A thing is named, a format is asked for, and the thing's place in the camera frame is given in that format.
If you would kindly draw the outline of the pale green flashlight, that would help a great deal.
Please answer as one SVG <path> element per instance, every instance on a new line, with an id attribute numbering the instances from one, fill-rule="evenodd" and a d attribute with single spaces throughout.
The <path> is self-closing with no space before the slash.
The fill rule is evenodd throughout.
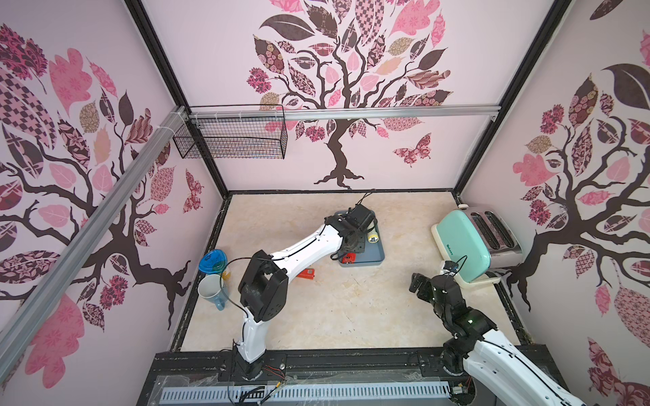
<path id="1" fill-rule="evenodd" d="M 379 242 L 379 240 L 380 237 L 378 231 L 375 228 L 367 232 L 367 241 L 370 244 L 376 244 Z"/>

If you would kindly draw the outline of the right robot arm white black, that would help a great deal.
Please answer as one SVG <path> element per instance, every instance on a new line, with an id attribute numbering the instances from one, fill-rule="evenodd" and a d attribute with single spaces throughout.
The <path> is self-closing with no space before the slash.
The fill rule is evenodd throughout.
<path id="1" fill-rule="evenodd" d="M 487 387 L 505 405 L 583 405 L 537 367 L 482 311 L 467 305 L 455 281 L 460 270 L 446 261 L 440 274 L 411 275 L 409 291 L 433 307 L 451 339 L 443 344 L 443 369 L 467 374 Z"/>

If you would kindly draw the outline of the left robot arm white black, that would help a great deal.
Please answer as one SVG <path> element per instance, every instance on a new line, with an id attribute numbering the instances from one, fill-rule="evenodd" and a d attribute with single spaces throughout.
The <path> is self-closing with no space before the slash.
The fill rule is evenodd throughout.
<path id="1" fill-rule="evenodd" d="M 324 257 L 357 252 L 376 226 L 375 212 L 357 203 L 324 218 L 323 225 L 294 245 L 272 254 L 259 250 L 249 258 L 237 288 L 244 317 L 241 340 L 233 349 L 233 373 L 247 381 L 262 375 L 270 321 L 284 309 L 289 285 Z"/>

